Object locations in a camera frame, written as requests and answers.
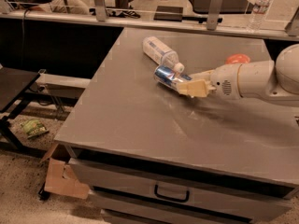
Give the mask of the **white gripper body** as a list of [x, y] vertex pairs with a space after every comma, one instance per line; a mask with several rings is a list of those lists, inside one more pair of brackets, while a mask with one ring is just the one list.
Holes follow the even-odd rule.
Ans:
[[210, 77], [216, 88], [214, 94], [223, 100], [237, 100], [241, 98], [238, 88], [238, 71], [240, 63], [225, 64], [216, 68]]

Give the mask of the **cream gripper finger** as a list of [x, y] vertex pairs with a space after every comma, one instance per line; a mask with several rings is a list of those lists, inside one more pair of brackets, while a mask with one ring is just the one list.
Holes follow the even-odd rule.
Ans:
[[194, 73], [194, 74], [190, 74], [190, 78], [193, 80], [197, 80], [197, 79], [204, 79], [209, 81], [211, 74], [214, 72], [214, 69], [212, 70], [207, 70], [204, 72], [200, 72], [200, 73]]
[[191, 97], [205, 98], [208, 97], [216, 88], [210, 81], [205, 79], [191, 80], [177, 84], [179, 94], [189, 95]]

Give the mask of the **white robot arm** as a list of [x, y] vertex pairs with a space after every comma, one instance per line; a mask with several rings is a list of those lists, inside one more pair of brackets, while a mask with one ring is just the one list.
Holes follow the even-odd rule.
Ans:
[[256, 98], [274, 105], [299, 106], [299, 45], [280, 52], [275, 61], [224, 64], [177, 84], [180, 94], [223, 100]]

